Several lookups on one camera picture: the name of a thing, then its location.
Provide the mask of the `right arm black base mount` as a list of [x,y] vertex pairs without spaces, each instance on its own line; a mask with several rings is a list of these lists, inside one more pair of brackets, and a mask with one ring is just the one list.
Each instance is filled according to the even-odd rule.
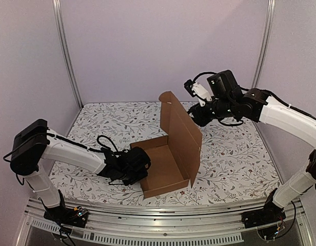
[[286,215],[283,209],[279,208],[273,203],[273,196],[276,190],[277,189],[274,189],[269,194],[264,206],[261,209],[252,210],[241,214],[242,223],[246,229],[274,223],[273,226],[258,229],[258,235],[265,241],[276,239],[280,230],[283,229],[283,226],[285,225],[284,219],[286,218]]

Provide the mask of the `brown cardboard box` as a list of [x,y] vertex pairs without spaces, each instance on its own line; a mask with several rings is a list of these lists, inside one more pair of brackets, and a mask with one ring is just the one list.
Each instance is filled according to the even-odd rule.
[[165,136],[131,143],[151,159],[148,176],[140,185],[144,198],[192,186],[200,167],[202,133],[177,97],[166,91],[161,102],[160,128]]

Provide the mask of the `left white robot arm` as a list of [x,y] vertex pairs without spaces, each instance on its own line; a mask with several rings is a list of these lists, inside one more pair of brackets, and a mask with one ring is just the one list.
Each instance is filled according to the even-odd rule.
[[46,120],[38,119],[15,136],[12,151],[3,159],[16,175],[25,179],[50,214],[58,222],[66,222],[70,211],[62,205],[63,197],[40,167],[41,159],[83,168],[111,182],[119,180],[125,186],[148,175],[151,160],[142,148],[118,151],[104,144],[100,146],[94,149],[67,139],[48,128]]

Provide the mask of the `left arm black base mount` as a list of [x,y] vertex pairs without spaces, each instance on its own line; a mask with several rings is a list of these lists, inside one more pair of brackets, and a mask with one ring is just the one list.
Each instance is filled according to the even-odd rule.
[[59,226],[66,224],[78,228],[85,228],[87,223],[89,211],[81,206],[74,208],[67,208],[65,205],[64,197],[60,190],[58,190],[60,196],[60,203],[57,207],[48,208],[42,201],[45,208],[44,218],[54,221]]

